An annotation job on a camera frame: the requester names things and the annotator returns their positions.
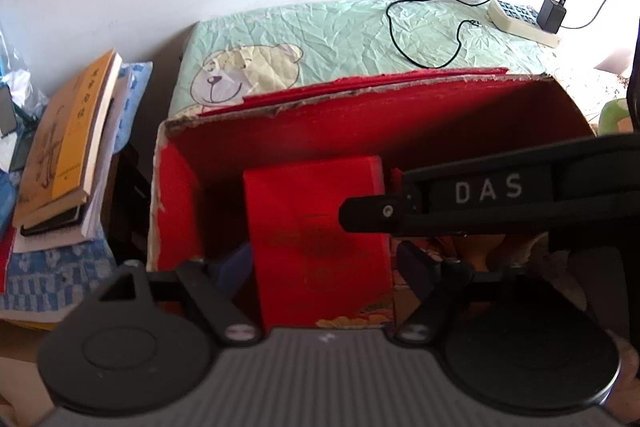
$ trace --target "black round pad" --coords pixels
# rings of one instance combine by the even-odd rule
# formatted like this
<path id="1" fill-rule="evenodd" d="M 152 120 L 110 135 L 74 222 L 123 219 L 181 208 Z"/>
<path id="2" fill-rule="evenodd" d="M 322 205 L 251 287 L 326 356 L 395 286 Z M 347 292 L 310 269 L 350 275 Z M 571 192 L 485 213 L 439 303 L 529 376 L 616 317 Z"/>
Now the black round pad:
<path id="1" fill-rule="evenodd" d="M 113 302 L 54 330 L 40 349 L 38 369 L 56 403 L 118 416 L 184 396 L 210 362 L 209 340 L 194 324 L 153 306 Z"/>
<path id="2" fill-rule="evenodd" d="M 453 375 L 473 395 L 525 413 L 599 401 L 619 367 L 615 344 L 587 317 L 535 302 L 495 303 L 454 327 L 444 351 Z"/>
<path id="3" fill-rule="evenodd" d="M 156 338 L 141 328 L 115 327 L 98 331 L 84 343 L 84 357 L 101 369 L 133 369 L 156 354 Z"/>

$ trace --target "paper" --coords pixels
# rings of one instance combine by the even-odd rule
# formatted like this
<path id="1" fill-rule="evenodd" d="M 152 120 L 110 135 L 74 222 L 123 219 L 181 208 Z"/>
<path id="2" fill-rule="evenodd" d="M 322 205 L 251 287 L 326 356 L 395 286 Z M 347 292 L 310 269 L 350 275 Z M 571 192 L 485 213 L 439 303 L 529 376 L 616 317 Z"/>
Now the paper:
<path id="1" fill-rule="evenodd" d="M 9 172 L 11 158 L 14 157 L 18 133 L 12 132 L 0 139 L 0 171 Z"/>
<path id="2" fill-rule="evenodd" d="M 100 149 L 95 166 L 94 185 L 91 196 L 86 203 L 82 223 L 66 229 L 52 230 L 51 232 L 23 236 L 20 232 L 15 235 L 14 253 L 24 253 L 29 251 L 49 250 L 49 248 L 64 247 L 88 241 L 97 237 L 98 224 L 100 219 L 100 208 L 104 199 L 111 155 L 115 145 L 116 134 L 120 116 L 124 110 L 129 92 L 130 72 L 126 76 L 121 76 L 116 81 L 113 90 L 113 102 L 111 110 L 105 122 L 102 137 L 100 138 Z"/>

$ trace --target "stack of books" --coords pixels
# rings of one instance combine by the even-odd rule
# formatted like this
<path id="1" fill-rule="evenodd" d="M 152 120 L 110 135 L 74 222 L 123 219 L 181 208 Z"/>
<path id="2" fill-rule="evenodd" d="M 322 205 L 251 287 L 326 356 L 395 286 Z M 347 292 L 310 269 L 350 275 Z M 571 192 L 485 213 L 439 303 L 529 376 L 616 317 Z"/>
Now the stack of books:
<path id="1" fill-rule="evenodd" d="M 52 97 L 27 158 L 14 210 L 16 253 L 97 237 L 129 78 L 111 50 Z"/>

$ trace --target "book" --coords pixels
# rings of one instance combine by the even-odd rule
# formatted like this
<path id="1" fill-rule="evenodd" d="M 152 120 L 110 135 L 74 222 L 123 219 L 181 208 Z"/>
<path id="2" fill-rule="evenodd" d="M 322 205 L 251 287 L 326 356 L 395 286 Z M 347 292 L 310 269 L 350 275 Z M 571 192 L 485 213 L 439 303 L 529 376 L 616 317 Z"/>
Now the book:
<path id="1" fill-rule="evenodd" d="M 346 198 L 384 194 L 378 156 L 247 169 L 244 193 L 262 320 L 376 327 L 393 319 L 388 236 L 347 233 Z"/>
<path id="2" fill-rule="evenodd" d="M 91 194 L 100 136 L 122 59 L 108 51 L 52 97 L 22 173 L 14 227 L 31 228 Z"/>
<path id="3" fill-rule="evenodd" d="M 57 216 L 49 217 L 49 219 L 34 225 L 30 229 L 20 227 L 20 233 L 28 237 L 30 235 L 39 235 L 41 233 L 51 232 L 52 230 L 66 229 L 80 223 L 80 221 L 82 221 L 82 216 L 84 216 L 84 204 L 74 206 Z"/>
<path id="4" fill-rule="evenodd" d="M 37 225 L 35 228 L 48 223 L 51 230 L 44 233 L 30 234 L 26 230 L 17 230 L 15 233 L 14 249 L 15 253 L 24 253 L 29 251 L 48 250 L 49 248 L 59 248 L 66 245 L 75 245 L 95 239 L 98 235 L 98 226 L 100 224 L 100 209 L 104 198 L 104 191 L 107 184 L 111 157 L 113 148 L 118 134 L 120 117 L 124 111 L 129 94 L 129 85 L 131 82 L 131 73 L 120 76 L 116 81 L 113 89 L 113 99 L 109 108 L 109 112 L 104 123 L 102 137 L 100 139 L 100 148 L 95 166 L 94 185 L 87 202 L 80 206 L 68 210 L 66 217 L 70 220 L 71 226 L 57 227 L 56 221 L 62 219 L 67 212 L 63 212 L 49 220 Z M 82 208 L 83 212 L 79 216 L 79 222 L 74 224 L 71 219 L 78 208 Z"/>

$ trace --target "cartoon bear face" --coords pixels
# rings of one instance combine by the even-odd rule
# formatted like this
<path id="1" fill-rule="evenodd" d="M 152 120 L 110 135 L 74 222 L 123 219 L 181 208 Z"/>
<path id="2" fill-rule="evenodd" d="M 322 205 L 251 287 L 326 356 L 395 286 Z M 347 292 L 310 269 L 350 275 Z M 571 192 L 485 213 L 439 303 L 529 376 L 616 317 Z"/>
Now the cartoon bear face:
<path id="1" fill-rule="evenodd" d="M 242 46 L 210 54 L 191 84 L 191 97 L 204 107 L 242 103 L 248 94 L 293 86 L 302 50 L 293 44 Z"/>

